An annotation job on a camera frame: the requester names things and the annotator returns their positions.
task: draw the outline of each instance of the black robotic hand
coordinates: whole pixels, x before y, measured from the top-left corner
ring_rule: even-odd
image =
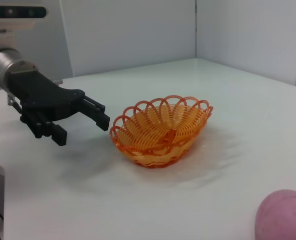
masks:
[[[9,91],[20,100],[12,106],[21,114],[36,138],[51,136],[59,146],[66,145],[67,131],[53,121],[82,113],[93,119],[102,130],[109,129],[110,118],[104,114],[105,106],[88,98],[81,90],[64,89],[38,71],[10,74]]]

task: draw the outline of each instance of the basket rim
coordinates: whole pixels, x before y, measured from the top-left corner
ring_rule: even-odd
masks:
[[[169,99],[178,99],[178,102],[175,103],[175,104],[169,104],[168,101],[167,101]],[[186,100],[194,100],[196,103],[194,105],[190,106],[190,105],[187,104]],[[203,110],[203,113],[205,113],[207,116],[204,119],[204,121],[202,122],[202,124],[196,129],[195,133],[192,136],[188,136],[188,137],[180,140],[179,142],[163,143],[163,144],[159,144],[159,145],[156,145],[156,146],[153,146],[153,147],[149,147],[147,149],[137,149],[137,148],[135,148],[133,146],[130,146],[130,145],[121,145],[117,141],[117,135],[118,135],[117,132],[120,129],[122,129],[122,127],[125,125],[125,123],[128,120],[131,120],[137,114],[137,111],[139,113],[141,113],[141,112],[145,112],[149,108],[154,108],[155,110],[157,110],[157,106],[153,105],[153,103],[158,102],[158,101],[161,102],[160,105],[159,105],[159,109],[161,107],[164,107],[165,105],[166,106],[169,106],[169,107],[170,106],[173,106],[173,109],[175,109],[175,107],[177,107],[177,106],[182,106],[181,103],[183,103],[184,106],[186,106],[186,107],[191,107],[191,108],[198,107],[198,109],[199,110]],[[146,104],[145,109],[140,109],[138,107],[138,106],[140,106],[142,104]],[[202,109],[201,108],[201,104],[206,104],[207,105],[207,108],[206,109]],[[129,110],[133,110],[133,115],[131,117],[129,117],[129,116],[126,115]],[[167,154],[167,153],[169,153],[172,150],[172,148],[183,146],[188,141],[194,139],[200,133],[200,131],[203,129],[203,127],[206,125],[208,118],[212,115],[212,111],[213,111],[213,107],[209,105],[208,101],[206,101],[206,100],[198,100],[197,98],[192,97],[192,96],[180,97],[178,95],[170,95],[170,96],[167,96],[165,98],[156,98],[156,99],[153,99],[151,101],[145,101],[145,100],[139,101],[135,106],[127,107],[123,111],[123,114],[120,115],[120,116],[118,116],[114,120],[113,126],[110,129],[110,137],[111,137],[112,142],[118,147],[118,149],[120,151],[122,151],[124,153],[127,153],[127,154],[130,154],[132,156],[136,156],[136,154],[134,154],[133,152],[141,153],[143,155],[163,156],[164,154],[163,155],[159,155],[159,154],[155,153],[155,151],[159,151],[159,150],[162,150],[164,148],[169,148],[167,150],[167,152],[166,152],[166,154]],[[122,122],[123,122],[123,125],[122,126],[117,126],[116,125],[119,120],[122,120]]]

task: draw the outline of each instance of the white wall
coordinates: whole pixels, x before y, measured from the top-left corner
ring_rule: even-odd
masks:
[[[296,83],[296,0],[197,0],[197,56]]]
[[[195,0],[62,0],[76,76],[195,57]]]

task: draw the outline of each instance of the silver cylinder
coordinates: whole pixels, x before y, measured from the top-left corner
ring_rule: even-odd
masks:
[[[16,50],[0,52],[0,87],[8,91],[8,74],[37,70],[34,63],[25,59]]]

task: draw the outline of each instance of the robotic hand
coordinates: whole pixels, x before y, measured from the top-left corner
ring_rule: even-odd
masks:
[[[80,112],[106,131],[110,118],[104,113],[105,106],[88,98],[81,90],[59,87],[15,49],[13,31],[29,29],[47,14],[48,10],[40,4],[0,1],[0,87],[8,94],[8,105],[21,114],[20,120],[36,138],[51,136],[63,146],[67,132],[53,121]]]

